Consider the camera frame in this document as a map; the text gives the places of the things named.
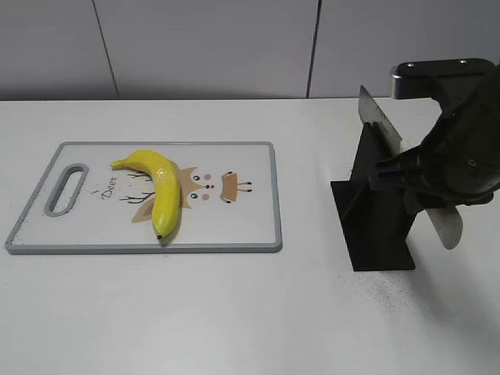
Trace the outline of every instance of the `knife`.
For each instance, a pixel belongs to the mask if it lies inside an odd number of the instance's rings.
[[[358,112],[363,123],[369,123],[380,132],[393,156],[411,148],[363,86],[359,89]],[[443,246],[451,250],[458,245],[462,237],[463,221],[456,207],[426,211]]]

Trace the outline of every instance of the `gray cutting board rim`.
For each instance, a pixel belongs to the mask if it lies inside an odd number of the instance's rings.
[[[14,240],[23,221],[27,218],[28,213],[38,195],[44,182],[52,171],[52,167],[56,164],[58,157],[64,148],[70,146],[137,146],[139,149],[142,146],[266,146],[268,151],[268,167],[270,172],[269,189],[272,194],[272,210],[273,210],[273,225],[274,237],[273,241],[253,242],[220,242],[220,243],[140,243],[140,244],[105,244],[105,245],[73,245],[70,243],[63,245],[33,245],[33,244],[17,244]],[[59,145],[45,172],[39,180],[37,187],[30,196],[28,203],[22,211],[20,218],[16,221],[14,228],[5,242],[5,248],[11,254],[130,254],[130,253],[225,253],[225,252],[278,252],[281,250],[281,227],[280,227],[280,211],[277,192],[277,171],[276,161],[274,156],[274,147],[272,143],[267,141],[221,141],[221,142],[192,142],[192,141],[176,141],[176,142],[161,142],[161,141],[69,141]]]

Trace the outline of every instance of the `white wall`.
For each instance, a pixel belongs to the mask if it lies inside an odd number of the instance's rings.
[[[499,0],[323,0],[310,96],[389,95],[412,60],[500,59]]]
[[[121,98],[304,98],[311,0],[97,0]]]
[[[90,0],[0,2],[0,100],[110,98]]]
[[[322,0],[310,97],[500,58],[499,0]],[[95,0],[120,98],[304,98],[318,0]],[[0,2],[0,100],[117,98],[92,0]]]

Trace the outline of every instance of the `banana stem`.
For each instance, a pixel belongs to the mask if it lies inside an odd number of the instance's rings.
[[[111,167],[113,169],[123,168],[124,167],[124,165],[123,165],[124,163],[125,163],[125,159],[116,160],[115,162],[111,163]]]

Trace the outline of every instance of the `cutting board handle hole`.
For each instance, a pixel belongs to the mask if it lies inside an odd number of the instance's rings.
[[[77,200],[87,173],[88,167],[85,164],[78,163],[67,166],[61,172],[47,203],[45,203],[45,215],[55,217],[68,213]]]

